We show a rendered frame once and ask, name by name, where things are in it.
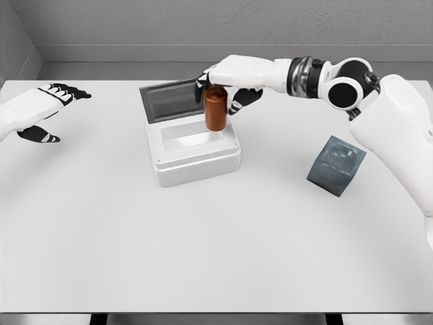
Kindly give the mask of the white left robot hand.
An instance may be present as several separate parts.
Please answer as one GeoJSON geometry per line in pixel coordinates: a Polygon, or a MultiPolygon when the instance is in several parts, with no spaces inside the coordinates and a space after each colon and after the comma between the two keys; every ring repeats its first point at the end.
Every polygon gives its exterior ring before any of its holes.
{"type": "Polygon", "coordinates": [[[37,123],[57,114],[73,101],[89,98],[91,94],[84,90],[63,83],[50,83],[29,89],[4,104],[18,115],[16,130],[13,132],[22,139],[46,144],[58,143],[60,138],[39,127],[37,123]]]}

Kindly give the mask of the brown cylindrical bottle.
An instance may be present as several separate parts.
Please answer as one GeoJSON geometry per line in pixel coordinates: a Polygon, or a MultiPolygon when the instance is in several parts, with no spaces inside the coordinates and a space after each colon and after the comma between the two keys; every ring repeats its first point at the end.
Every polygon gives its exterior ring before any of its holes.
{"type": "Polygon", "coordinates": [[[224,87],[213,85],[204,92],[204,114],[206,127],[211,131],[222,131],[227,124],[227,92],[224,87]]]}

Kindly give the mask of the dark grey cube block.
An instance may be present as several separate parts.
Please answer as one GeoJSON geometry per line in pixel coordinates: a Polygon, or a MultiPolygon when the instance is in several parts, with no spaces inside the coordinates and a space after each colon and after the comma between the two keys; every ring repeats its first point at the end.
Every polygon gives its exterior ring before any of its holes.
{"type": "Polygon", "coordinates": [[[366,154],[364,150],[332,135],[315,159],[306,179],[341,197],[366,154]]]}

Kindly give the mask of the white box with open lid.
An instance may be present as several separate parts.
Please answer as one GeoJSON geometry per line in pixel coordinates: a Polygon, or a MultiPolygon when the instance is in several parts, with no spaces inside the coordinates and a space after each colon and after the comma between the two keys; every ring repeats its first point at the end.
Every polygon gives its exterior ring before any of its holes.
{"type": "Polygon", "coordinates": [[[204,105],[196,103],[193,79],[139,89],[159,186],[170,187],[232,173],[241,147],[230,122],[222,131],[205,124],[204,105]]]}

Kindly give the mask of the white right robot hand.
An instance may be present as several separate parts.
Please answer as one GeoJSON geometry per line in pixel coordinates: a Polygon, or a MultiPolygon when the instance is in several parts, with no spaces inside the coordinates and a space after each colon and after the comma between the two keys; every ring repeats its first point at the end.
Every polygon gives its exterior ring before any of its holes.
{"type": "Polygon", "coordinates": [[[250,56],[230,55],[218,64],[204,70],[196,79],[195,101],[199,103],[204,90],[211,85],[235,87],[228,114],[234,115],[243,107],[258,101],[266,87],[267,77],[275,67],[274,62],[250,56]]]}

